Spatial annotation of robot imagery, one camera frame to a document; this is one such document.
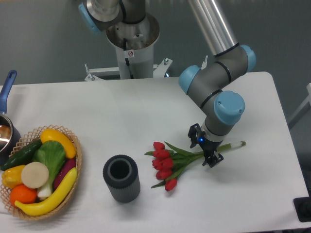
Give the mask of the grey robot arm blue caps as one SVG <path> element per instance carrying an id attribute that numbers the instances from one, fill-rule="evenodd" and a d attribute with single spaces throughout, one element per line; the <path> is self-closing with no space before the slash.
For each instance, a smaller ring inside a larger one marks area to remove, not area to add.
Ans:
<path id="1" fill-rule="evenodd" d="M 202 125 L 190 127 L 188 136 L 192 146 L 202 148 L 204 164 L 213 167 L 223 160 L 219 145 L 245 110 L 243 98 L 225 87 L 253 69 L 256 56 L 238 43 L 217 1 L 191 0 L 189 5 L 215 61 L 207 68 L 186 68 L 178 83 L 206 115 Z M 121 79 L 154 77 L 154 44 L 160 30 L 145 1 L 85 0 L 78 10 L 88 28 L 104 31 L 115 47 Z"/>

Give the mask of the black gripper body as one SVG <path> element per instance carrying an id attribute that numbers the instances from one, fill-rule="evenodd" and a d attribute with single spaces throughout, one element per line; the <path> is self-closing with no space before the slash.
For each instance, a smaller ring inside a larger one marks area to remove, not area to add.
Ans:
<path id="1" fill-rule="evenodd" d="M 213 141 L 206 139 L 203 136 L 198 138 L 198 144 L 202 148 L 203 155 L 205 157 L 211 157 L 214 154 L 214 152 L 217 150 L 217 148 L 220 146 L 221 143 L 222 141 L 213 142 Z"/>

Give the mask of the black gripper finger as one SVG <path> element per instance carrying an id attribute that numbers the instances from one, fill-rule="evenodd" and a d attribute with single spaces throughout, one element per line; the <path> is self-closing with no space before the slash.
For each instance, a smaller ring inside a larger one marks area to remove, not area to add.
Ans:
<path id="1" fill-rule="evenodd" d="M 224 157 L 220 154 L 214 151 L 213 153 L 208 151 L 204 152 L 204 162 L 202 163 L 202 166 L 208 165 L 210 168 L 213 168 L 217 164 L 219 164 Z"/>
<path id="2" fill-rule="evenodd" d="M 201 145 L 203 143 L 203 132 L 198 123 L 190 126 L 188 137 L 190 138 L 190 148 L 194 148 L 197 144 Z"/>

